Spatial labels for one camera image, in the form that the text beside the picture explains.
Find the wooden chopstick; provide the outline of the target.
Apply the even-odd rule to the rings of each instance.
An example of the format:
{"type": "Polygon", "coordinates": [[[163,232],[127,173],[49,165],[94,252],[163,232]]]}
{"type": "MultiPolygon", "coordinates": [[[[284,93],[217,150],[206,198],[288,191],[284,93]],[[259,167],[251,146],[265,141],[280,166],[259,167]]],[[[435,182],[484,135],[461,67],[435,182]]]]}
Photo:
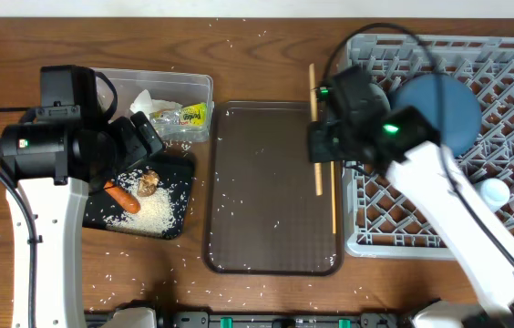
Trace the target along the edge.
{"type": "MultiPolygon", "coordinates": [[[[309,88],[310,88],[310,108],[311,108],[311,121],[316,122],[318,120],[318,107],[316,97],[316,80],[315,80],[315,65],[314,63],[309,65],[309,88]]],[[[315,181],[315,194],[317,196],[323,195],[323,181],[322,181],[322,164],[314,163],[314,181],[315,181]]]]}
{"type": "Polygon", "coordinates": [[[331,181],[331,205],[332,205],[332,233],[337,232],[336,223],[336,196],[335,196],[335,167],[334,161],[330,162],[330,181],[331,181]]]}

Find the light blue rice bowl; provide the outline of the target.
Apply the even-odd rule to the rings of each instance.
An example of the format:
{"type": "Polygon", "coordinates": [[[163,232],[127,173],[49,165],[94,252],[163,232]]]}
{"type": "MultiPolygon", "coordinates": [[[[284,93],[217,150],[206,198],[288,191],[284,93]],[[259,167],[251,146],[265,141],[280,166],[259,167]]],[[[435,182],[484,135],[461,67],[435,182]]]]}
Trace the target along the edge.
{"type": "Polygon", "coordinates": [[[369,87],[372,92],[372,108],[375,111],[389,112],[391,106],[385,91],[375,83],[370,83],[369,87]]]}

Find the large blue plate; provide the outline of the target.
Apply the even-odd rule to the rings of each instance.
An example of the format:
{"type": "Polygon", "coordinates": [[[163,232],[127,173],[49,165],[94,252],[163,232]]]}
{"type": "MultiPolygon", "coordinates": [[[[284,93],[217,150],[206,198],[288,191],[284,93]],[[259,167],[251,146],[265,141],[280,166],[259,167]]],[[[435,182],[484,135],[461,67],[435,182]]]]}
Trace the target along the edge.
{"type": "MultiPolygon", "coordinates": [[[[392,110],[408,106],[417,108],[438,128],[436,92],[437,78],[432,75],[415,77],[389,95],[392,110]]],[[[445,112],[445,144],[459,157],[471,149],[481,129],[481,111],[471,89],[449,76],[442,76],[445,112]]]]}

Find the green snack wrapper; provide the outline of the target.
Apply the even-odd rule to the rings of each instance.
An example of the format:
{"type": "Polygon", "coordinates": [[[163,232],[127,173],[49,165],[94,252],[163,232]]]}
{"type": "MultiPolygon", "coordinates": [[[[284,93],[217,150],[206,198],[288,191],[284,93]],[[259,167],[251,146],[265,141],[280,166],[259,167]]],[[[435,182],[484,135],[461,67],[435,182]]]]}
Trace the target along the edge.
{"type": "Polygon", "coordinates": [[[206,121],[208,108],[205,103],[200,103],[177,110],[180,112],[180,124],[182,126],[200,127],[206,121]]]}

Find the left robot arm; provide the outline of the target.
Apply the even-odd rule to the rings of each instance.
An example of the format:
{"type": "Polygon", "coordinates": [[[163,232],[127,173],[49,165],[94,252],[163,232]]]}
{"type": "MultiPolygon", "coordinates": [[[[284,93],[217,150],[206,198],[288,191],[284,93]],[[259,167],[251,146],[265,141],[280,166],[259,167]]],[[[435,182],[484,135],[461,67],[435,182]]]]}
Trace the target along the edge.
{"type": "Polygon", "coordinates": [[[81,231],[88,196],[163,151],[141,113],[98,100],[100,71],[42,67],[41,103],[0,137],[0,175],[14,230],[14,327],[84,327],[81,231]]]}

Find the brown food scrap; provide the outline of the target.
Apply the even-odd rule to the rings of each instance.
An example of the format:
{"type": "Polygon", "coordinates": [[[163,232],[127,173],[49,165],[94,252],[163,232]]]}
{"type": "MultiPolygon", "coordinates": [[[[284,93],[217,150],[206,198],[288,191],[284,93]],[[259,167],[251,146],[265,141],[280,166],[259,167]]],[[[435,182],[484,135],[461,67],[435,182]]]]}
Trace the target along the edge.
{"type": "Polygon", "coordinates": [[[159,174],[153,170],[148,170],[139,178],[137,195],[144,198],[153,195],[159,185],[159,174]]]}

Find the small blue cup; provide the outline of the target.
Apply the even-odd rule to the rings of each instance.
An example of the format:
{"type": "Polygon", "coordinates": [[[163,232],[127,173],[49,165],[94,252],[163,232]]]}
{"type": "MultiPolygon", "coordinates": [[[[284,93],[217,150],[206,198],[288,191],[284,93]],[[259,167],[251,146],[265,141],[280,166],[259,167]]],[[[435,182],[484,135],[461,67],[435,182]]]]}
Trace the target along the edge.
{"type": "Polygon", "coordinates": [[[509,202],[509,186],[501,179],[484,179],[474,184],[473,187],[493,212],[509,202]]]}

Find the white tissue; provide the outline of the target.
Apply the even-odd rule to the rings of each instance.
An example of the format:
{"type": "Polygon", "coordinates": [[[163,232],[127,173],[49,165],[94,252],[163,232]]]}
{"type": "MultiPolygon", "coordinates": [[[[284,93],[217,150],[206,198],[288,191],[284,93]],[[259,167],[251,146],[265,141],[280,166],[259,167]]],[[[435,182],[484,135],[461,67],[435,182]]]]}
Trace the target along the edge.
{"type": "Polygon", "coordinates": [[[142,112],[149,117],[151,114],[158,113],[160,111],[177,110],[181,108],[182,104],[177,102],[153,99],[149,91],[144,89],[131,103],[129,110],[132,113],[142,112]]]}

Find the aluminium foil ball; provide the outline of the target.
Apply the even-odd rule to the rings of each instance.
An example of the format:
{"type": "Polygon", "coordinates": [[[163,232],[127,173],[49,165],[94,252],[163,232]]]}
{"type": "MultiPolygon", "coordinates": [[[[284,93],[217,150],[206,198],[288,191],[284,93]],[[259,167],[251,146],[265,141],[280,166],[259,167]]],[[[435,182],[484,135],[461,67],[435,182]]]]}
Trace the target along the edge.
{"type": "Polygon", "coordinates": [[[177,109],[160,110],[149,114],[149,122],[161,138],[181,133],[180,112],[177,109]]]}

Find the orange carrot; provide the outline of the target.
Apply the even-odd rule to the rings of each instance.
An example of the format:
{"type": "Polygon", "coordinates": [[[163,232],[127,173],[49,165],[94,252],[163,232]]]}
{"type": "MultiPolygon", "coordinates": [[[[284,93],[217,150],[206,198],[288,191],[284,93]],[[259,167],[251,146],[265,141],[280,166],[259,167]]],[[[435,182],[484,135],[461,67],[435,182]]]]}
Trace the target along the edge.
{"type": "Polygon", "coordinates": [[[110,180],[104,185],[104,191],[127,213],[137,214],[140,211],[139,201],[110,180]]]}

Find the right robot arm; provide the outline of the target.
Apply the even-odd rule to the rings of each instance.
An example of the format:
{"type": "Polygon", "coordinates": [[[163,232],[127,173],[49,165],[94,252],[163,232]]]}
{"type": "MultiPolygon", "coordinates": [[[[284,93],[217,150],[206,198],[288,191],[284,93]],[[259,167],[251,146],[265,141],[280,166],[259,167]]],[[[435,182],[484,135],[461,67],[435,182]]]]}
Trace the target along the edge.
{"type": "Polygon", "coordinates": [[[322,82],[309,72],[309,160],[370,165],[430,223],[467,275],[475,305],[434,301],[409,327],[514,327],[514,236],[486,205],[433,126],[416,108],[388,111],[359,67],[322,82]]]}

